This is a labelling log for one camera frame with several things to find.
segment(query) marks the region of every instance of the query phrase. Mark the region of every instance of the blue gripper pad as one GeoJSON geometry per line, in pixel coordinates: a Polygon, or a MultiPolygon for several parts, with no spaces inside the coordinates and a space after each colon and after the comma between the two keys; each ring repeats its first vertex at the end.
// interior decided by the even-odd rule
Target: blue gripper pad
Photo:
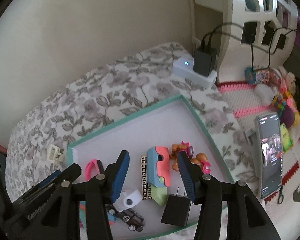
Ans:
{"type": "Polygon", "coordinates": [[[188,198],[194,203],[195,200],[195,193],[194,193],[194,182],[191,179],[190,171],[188,170],[185,161],[181,155],[181,152],[178,154],[178,168],[181,175],[181,179],[183,185],[185,186],[185,190],[187,192],[188,198]]]}
{"type": "Polygon", "coordinates": [[[115,175],[112,183],[112,193],[110,196],[110,201],[112,204],[120,197],[122,186],[129,168],[129,163],[130,163],[129,152],[122,151],[120,153],[120,156],[118,157],[116,165],[118,164],[119,161],[121,161],[121,163],[119,163],[120,166],[117,170],[117,174],[115,175]]]}

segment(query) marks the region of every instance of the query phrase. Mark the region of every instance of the black charger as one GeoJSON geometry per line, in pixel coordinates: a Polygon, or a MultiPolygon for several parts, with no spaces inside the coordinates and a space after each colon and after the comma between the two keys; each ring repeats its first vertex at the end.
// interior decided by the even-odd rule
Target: black charger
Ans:
{"type": "Polygon", "coordinates": [[[194,51],[194,72],[208,77],[216,62],[217,50],[199,47],[194,51]]]}
{"type": "Polygon", "coordinates": [[[188,223],[191,200],[184,196],[169,194],[161,223],[185,227],[188,223]]]}

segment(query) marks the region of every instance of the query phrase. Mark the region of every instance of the phone screen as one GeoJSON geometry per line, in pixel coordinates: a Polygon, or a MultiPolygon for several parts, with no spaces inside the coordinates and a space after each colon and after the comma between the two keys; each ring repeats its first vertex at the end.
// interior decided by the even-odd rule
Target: phone screen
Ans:
{"type": "Polygon", "coordinates": [[[277,114],[258,119],[262,149],[261,199],[281,187],[282,144],[277,114]]]}

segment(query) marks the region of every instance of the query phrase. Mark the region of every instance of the black toy car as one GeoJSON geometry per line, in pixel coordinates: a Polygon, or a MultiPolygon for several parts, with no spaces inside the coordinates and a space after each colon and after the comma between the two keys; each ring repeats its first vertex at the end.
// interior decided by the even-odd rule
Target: black toy car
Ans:
{"type": "Polygon", "coordinates": [[[145,225],[145,219],[132,209],[126,209],[122,212],[118,212],[113,205],[106,205],[106,209],[110,215],[121,219],[127,225],[130,231],[141,232],[145,225]]]}

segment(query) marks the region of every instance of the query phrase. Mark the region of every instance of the toy car wheel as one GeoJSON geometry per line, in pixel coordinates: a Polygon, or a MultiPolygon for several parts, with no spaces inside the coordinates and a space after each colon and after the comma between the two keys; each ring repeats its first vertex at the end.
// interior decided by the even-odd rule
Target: toy car wheel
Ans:
{"type": "Polygon", "coordinates": [[[109,210],[109,214],[110,214],[110,215],[114,215],[114,214],[115,214],[115,210],[114,210],[114,209],[110,209],[110,210],[109,210]]]}
{"type": "Polygon", "coordinates": [[[135,230],[136,230],[136,226],[135,226],[135,225],[130,225],[130,226],[128,227],[128,229],[129,229],[130,231],[135,231],[135,230]]]}
{"type": "Polygon", "coordinates": [[[122,218],[123,222],[128,222],[128,221],[129,221],[129,219],[130,219],[130,217],[129,217],[129,216],[124,216],[124,217],[122,218]]]}

